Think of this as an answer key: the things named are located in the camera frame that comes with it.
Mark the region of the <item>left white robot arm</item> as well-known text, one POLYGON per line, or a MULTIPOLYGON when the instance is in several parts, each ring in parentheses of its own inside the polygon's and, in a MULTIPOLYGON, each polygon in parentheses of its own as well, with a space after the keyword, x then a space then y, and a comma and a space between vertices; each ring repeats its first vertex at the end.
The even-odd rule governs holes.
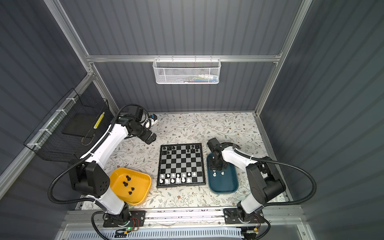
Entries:
POLYGON ((121 200, 110 187, 110 178, 104 171, 109 157, 116 147, 127 137, 138 137, 146 144, 156 140, 150 128, 156 124, 158 116, 142 115, 115 116, 103 136, 80 157, 81 164, 69 171, 73 190, 91 199, 117 225, 127 225, 131 220, 128 204, 121 200))

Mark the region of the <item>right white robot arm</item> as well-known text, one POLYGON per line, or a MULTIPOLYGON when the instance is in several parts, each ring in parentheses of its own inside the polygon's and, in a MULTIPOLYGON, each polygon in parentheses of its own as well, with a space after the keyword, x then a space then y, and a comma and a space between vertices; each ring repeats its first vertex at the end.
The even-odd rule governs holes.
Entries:
POLYGON ((260 212, 266 204, 286 190, 286 185, 270 157, 261 159, 248 156, 234 143, 220 143, 210 139, 207 146, 211 151, 208 168, 214 173, 225 171, 230 165, 247 174, 250 194, 237 204, 235 216, 242 223, 250 222, 254 213, 260 212))

